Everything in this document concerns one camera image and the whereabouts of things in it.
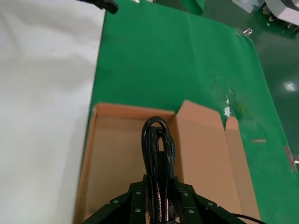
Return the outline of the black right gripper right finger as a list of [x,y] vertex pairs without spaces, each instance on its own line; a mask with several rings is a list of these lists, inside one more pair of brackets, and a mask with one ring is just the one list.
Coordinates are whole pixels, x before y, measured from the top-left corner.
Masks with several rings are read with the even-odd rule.
[[174,205],[181,224],[263,223],[253,217],[230,213],[217,203],[198,195],[192,185],[181,183],[177,177],[174,178],[174,186]]

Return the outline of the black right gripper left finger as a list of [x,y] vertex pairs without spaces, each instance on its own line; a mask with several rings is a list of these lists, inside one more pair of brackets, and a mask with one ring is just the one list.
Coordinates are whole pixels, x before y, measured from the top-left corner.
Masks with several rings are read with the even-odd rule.
[[102,206],[84,224],[144,224],[149,210],[148,176],[130,184],[128,192]]

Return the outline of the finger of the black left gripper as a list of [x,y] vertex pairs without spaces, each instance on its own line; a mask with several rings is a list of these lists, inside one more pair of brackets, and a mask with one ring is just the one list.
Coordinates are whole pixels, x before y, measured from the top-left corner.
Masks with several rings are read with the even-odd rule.
[[86,2],[95,5],[99,9],[105,9],[111,14],[115,14],[119,8],[114,0],[86,0]]

